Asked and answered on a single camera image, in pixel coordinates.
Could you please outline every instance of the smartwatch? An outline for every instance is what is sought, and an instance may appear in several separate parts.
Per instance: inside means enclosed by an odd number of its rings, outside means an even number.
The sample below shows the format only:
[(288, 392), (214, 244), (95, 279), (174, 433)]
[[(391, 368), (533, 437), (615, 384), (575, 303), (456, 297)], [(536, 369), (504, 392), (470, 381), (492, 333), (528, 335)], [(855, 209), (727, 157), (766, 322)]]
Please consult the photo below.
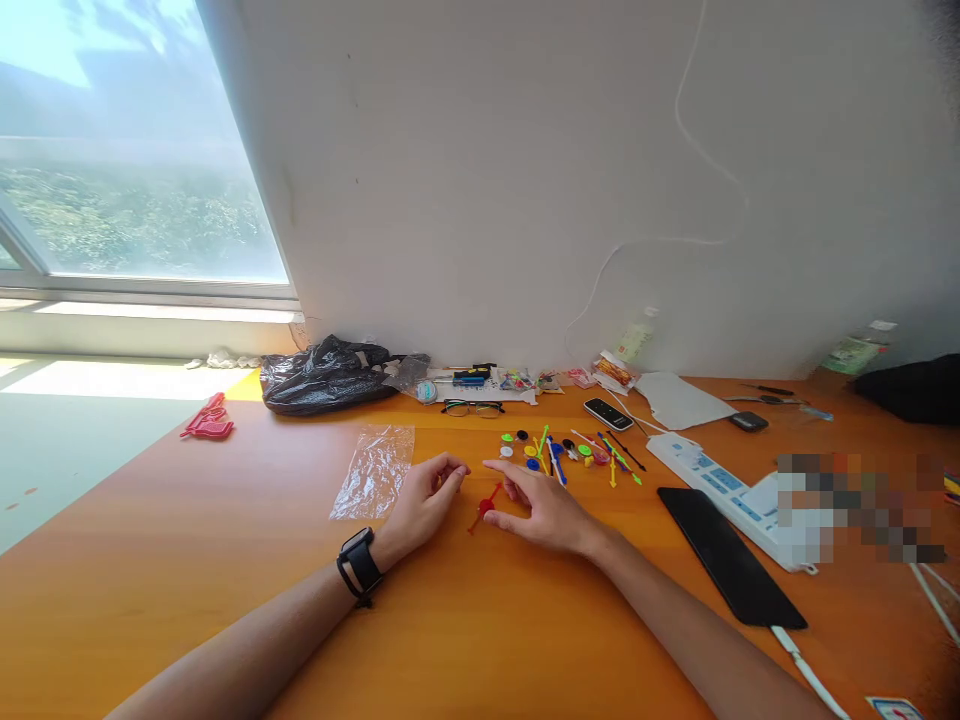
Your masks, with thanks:
[[(370, 600), (370, 594), (383, 581), (383, 573), (380, 572), (380, 568), (377, 567), (370, 556), (370, 543), (372, 542), (373, 530), (364, 528), (343, 544), (340, 548), (340, 554), (337, 556), (337, 570), (340, 571), (340, 576), (347, 584), (347, 588), (357, 598), (357, 607), (372, 607), (373, 602)], [(350, 564), (357, 582), (360, 583), (359, 588), (354, 586), (350, 576), (347, 575), (347, 571), (343, 569), (344, 563)]]

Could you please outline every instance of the red plastic toy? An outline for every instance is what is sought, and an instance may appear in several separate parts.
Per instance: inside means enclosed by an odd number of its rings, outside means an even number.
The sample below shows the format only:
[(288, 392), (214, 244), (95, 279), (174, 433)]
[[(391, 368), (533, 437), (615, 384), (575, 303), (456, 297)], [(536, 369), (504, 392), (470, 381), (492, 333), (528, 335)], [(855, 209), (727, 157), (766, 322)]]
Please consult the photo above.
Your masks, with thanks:
[(187, 429), (180, 433), (180, 437), (193, 435), (194, 437), (213, 438), (215, 440), (222, 440), (227, 437), (233, 431), (233, 421), (221, 422), (227, 416), (226, 408), (223, 407), (225, 399), (223, 393), (217, 393), (210, 398), (209, 402), (187, 425)]
[(480, 504), (477, 506), (477, 518), (473, 521), (473, 525), (467, 528), (467, 532), (473, 535), (473, 529), (477, 526), (477, 523), (483, 519), (483, 516), (486, 515), (491, 510), (495, 510), (493, 506), (493, 499), (497, 496), (497, 493), (500, 492), (500, 488), (503, 487), (503, 483), (497, 483), (497, 486), (493, 489), (493, 494), (484, 498), (480, 501)]

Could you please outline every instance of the wooden desk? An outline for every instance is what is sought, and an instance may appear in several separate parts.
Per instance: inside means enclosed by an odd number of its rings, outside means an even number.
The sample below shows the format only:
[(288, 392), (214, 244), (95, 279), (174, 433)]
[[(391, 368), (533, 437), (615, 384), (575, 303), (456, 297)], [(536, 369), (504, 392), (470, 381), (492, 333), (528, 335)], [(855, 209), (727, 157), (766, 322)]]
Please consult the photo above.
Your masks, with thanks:
[[(693, 382), (744, 391), (733, 380)], [(253, 379), (236, 388), (228, 442), (171, 433), (0, 557), (0, 718), (102, 717), (330, 561), (364, 524), (327, 518), (366, 422), (415, 425), (415, 462), (451, 450), (474, 474), (433, 542), (396, 569), (374, 610), (344, 621), (271, 717), (710, 717), (592, 567), (486, 526), (464, 532), (493, 485), (480, 461), (496, 456), (501, 433), (597, 429), (581, 409), (593, 393), (571, 390), (538, 407), (513, 403), (499, 420), (449, 418), (403, 396), (288, 420), (256, 402)], [(803, 393), (836, 422), (793, 428), (795, 408), (761, 407), (771, 427), (760, 435), (726, 422), (685, 434), (748, 483), (783, 452), (927, 452), (960, 463), (956, 431), (901, 423), (853, 396)], [(639, 396), (628, 404), (649, 417)], [(570, 492), (799, 677), (768, 631), (733, 619), (661, 506), (656, 488), (679, 479), (642, 451), (640, 430), (623, 439), (649, 470), (644, 485), (624, 479), (613, 490), (606, 472), (579, 467)], [(928, 718), (955, 709), (947, 673), (957, 656), (907, 567), (824, 565), (809, 577), (757, 555), (810, 622), (796, 642), (853, 717), (876, 717), (864, 695), (910, 698)], [(960, 583), (955, 561), (942, 571)]]

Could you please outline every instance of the window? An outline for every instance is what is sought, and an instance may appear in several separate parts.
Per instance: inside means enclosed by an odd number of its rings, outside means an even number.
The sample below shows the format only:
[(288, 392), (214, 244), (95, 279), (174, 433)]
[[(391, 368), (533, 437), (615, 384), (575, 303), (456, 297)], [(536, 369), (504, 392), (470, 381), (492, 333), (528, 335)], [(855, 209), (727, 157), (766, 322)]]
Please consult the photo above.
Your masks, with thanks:
[(292, 298), (194, 0), (0, 2), (0, 286)]
[(19, 270), (17, 261), (10, 257), (10, 253), (0, 247), (0, 270)]

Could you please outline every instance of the eyeglasses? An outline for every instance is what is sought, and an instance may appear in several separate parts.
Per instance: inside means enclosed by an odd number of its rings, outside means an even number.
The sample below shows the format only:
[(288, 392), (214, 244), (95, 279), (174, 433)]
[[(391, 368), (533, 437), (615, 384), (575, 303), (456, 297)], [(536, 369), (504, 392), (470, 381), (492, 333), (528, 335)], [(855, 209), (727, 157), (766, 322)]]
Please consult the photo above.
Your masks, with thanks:
[(506, 412), (503, 409), (503, 403), (468, 402), (466, 400), (447, 400), (440, 412), (451, 417), (465, 417), (470, 414), (471, 405), (476, 407), (477, 415), (487, 420), (499, 417), (500, 413)]

